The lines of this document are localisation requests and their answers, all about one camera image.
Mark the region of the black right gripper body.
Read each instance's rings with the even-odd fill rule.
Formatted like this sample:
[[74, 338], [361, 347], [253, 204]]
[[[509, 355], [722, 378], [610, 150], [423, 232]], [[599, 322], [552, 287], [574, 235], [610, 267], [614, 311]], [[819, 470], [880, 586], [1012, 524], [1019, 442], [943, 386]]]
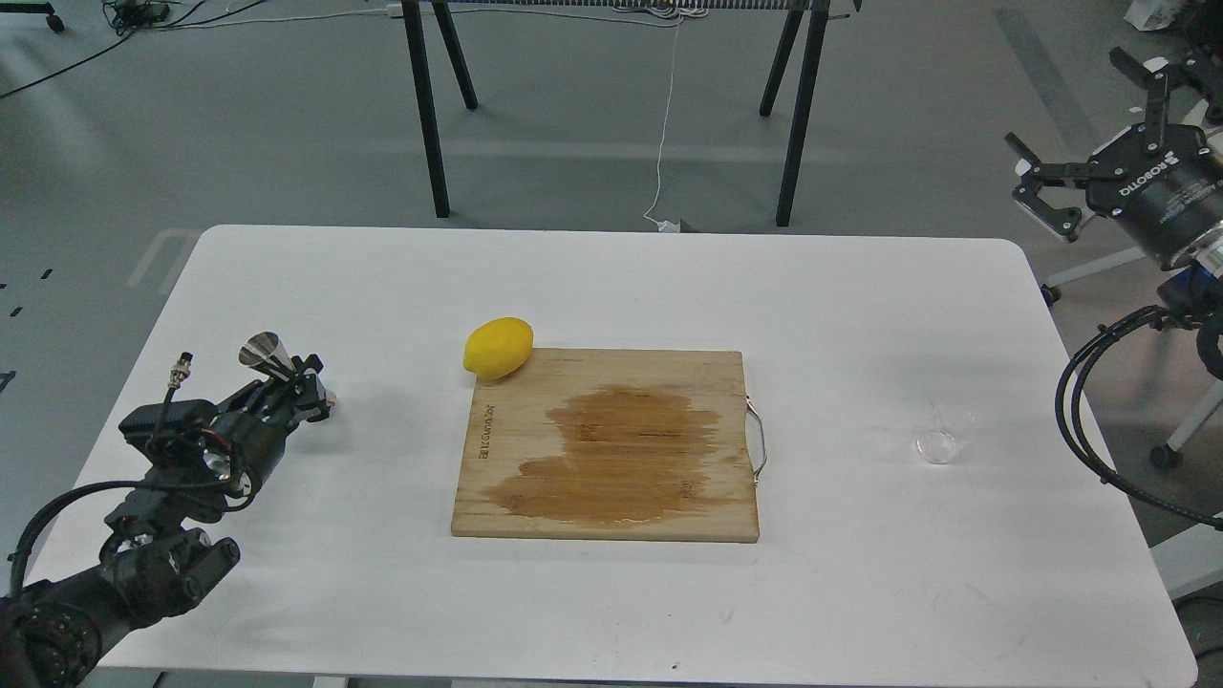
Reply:
[[1205, 130], [1170, 123], [1148, 152], [1139, 125], [1101, 145], [1088, 165], [1109, 178], [1088, 183], [1088, 208], [1112, 218], [1159, 269], [1188, 266], [1221, 241], [1221, 156]]

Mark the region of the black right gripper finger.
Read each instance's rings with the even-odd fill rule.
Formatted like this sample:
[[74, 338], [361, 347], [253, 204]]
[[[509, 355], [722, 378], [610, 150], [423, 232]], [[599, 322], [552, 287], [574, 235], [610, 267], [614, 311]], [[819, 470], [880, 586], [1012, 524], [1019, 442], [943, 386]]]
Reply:
[[1199, 51], [1194, 46], [1188, 48], [1188, 56], [1183, 57], [1179, 64], [1166, 61], [1156, 68], [1148, 68], [1145, 64], [1140, 64], [1136, 57], [1120, 46], [1110, 49], [1108, 57], [1110, 65], [1120, 75], [1125, 75], [1128, 81], [1145, 92], [1144, 123], [1140, 125], [1139, 130], [1144, 134], [1166, 134], [1170, 93], [1181, 87], [1192, 87], [1192, 90], [1196, 90], [1199, 97], [1206, 101], [1205, 123], [1221, 127], [1221, 57]]
[[1093, 183], [1113, 183], [1126, 177], [1123, 166], [1106, 167], [1097, 160], [1080, 163], [1047, 163], [1041, 160], [1022, 139], [1007, 132], [1007, 145], [1018, 154], [1018, 187], [1011, 199], [1018, 202], [1041, 226], [1057, 238], [1075, 243], [1082, 235], [1084, 210], [1079, 207], [1053, 207], [1042, 198], [1047, 187], [1086, 192]]

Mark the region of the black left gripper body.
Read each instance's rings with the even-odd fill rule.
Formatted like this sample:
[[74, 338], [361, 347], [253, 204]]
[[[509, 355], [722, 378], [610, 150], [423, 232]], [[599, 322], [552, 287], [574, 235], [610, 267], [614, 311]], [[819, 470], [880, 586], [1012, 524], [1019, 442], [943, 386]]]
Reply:
[[303, 382], [274, 378], [251, 380], [224, 400], [212, 402], [205, 428], [220, 439], [227, 458], [223, 480], [227, 495], [254, 495], [270, 478], [298, 426], [297, 404]]

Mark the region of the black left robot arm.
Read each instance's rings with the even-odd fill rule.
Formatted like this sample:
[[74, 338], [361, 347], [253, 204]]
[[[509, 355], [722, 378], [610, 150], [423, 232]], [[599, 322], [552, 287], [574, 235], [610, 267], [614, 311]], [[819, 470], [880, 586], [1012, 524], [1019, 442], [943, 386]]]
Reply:
[[[176, 400], [192, 356], [179, 358], [164, 400], [131, 411], [117, 430], [148, 459], [143, 478], [70, 489], [42, 506], [10, 554], [2, 598], [2, 684], [75, 687], [135, 631], [196, 609], [236, 567], [230, 536], [204, 525], [253, 502], [301, 423], [331, 415], [319, 356], [238, 356], [258, 378], [220, 402]], [[35, 540], [68, 505], [121, 489], [91, 568], [27, 582]]]

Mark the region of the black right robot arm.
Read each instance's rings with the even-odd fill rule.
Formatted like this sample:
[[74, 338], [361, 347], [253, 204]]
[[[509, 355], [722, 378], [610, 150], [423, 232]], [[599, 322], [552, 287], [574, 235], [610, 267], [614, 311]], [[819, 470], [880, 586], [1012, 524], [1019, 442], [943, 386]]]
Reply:
[[[1170, 93], [1192, 87], [1221, 114], [1221, 68], [1208, 56], [1188, 51], [1183, 61], [1148, 67], [1114, 48], [1110, 64], [1144, 90], [1144, 119], [1080, 163], [1047, 163], [1019, 139], [1005, 139], [1019, 156], [1013, 200], [1066, 243], [1079, 240], [1084, 213], [1117, 222], [1161, 270], [1184, 269], [1162, 288], [1163, 306], [1145, 319], [1169, 319], [1196, 332], [1203, 367], [1221, 375], [1221, 156], [1200, 126], [1168, 119]], [[1052, 207], [1044, 187], [1084, 192], [1084, 208]]]

